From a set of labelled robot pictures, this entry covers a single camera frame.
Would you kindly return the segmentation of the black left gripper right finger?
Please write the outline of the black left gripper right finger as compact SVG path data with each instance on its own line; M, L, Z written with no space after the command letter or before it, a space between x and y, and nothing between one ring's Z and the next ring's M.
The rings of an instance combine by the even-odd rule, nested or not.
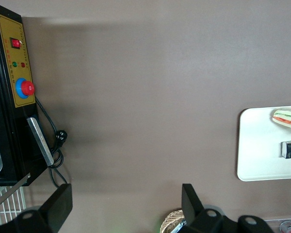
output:
M240 216L229 219L213 208L204 208L193 186L182 185L181 207L187 222L183 233L272 233L273 230L257 216Z

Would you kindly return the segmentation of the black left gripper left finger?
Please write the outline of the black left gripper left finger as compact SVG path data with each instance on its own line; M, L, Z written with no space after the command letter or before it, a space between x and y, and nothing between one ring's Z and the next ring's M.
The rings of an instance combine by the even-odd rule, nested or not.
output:
M72 185L62 184L40 206L0 225L0 233L57 233L73 208Z

